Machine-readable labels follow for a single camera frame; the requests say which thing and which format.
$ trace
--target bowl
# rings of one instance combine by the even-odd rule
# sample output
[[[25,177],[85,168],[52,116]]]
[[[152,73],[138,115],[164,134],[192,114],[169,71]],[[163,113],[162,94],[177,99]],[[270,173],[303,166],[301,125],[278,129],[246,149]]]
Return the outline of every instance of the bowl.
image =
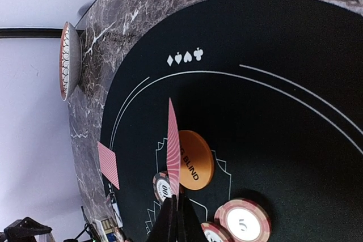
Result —
[[[81,78],[82,47],[78,33],[71,23],[66,22],[61,36],[60,87],[63,101],[73,93]]]

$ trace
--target diamond symbol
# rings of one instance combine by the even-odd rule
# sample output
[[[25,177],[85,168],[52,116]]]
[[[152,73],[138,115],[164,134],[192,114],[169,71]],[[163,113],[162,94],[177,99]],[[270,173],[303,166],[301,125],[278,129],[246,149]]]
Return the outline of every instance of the diamond symbol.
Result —
[[[173,58],[169,55],[167,63],[169,64],[169,66],[171,66],[172,62],[173,62]]]

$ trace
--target patterned bowl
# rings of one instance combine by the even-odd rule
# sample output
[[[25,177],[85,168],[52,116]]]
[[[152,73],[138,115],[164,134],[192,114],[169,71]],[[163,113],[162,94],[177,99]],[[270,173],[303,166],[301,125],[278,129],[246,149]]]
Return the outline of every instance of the patterned bowl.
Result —
[[[63,101],[73,93],[81,77],[82,47],[75,28],[66,22],[62,31],[59,75]]]

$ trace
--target white chip center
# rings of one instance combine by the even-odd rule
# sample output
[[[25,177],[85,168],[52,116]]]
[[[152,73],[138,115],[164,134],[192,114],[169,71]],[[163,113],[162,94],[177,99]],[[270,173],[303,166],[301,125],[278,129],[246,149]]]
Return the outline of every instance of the white chip center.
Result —
[[[233,209],[228,213],[227,224],[231,233],[244,241],[255,240],[261,233],[261,225],[257,217],[242,208]]]
[[[224,242],[225,241],[219,235],[217,235],[215,232],[213,232],[211,230],[205,230],[204,235],[208,239],[208,242],[209,241],[212,241],[212,242]]]
[[[164,201],[166,198],[171,198],[171,187],[166,180],[159,179],[157,181],[157,189],[158,195],[162,201]]]

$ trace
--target card suit symbol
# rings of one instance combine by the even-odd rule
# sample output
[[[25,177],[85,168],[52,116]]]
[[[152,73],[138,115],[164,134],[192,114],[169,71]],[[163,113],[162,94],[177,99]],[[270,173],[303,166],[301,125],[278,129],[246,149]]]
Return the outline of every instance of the card suit symbol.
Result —
[[[168,60],[167,60],[167,63],[169,64],[169,66],[171,66],[172,62],[173,62],[173,59],[172,59],[172,57],[169,55]]]
[[[194,57],[196,57],[197,61],[200,61],[202,59],[203,50],[197,48],[196,50],[194,50],[193,55],[194,55]]]
[[[191,54],[187,51],[184,55],[184,62],[191,62],[192,61],[192,56]]]
[[[180,62],[182,61],[182,55],[180,55],[179,52],[177,52],[177,54],[175,55],[175,61],[177,64],[180,64]]]

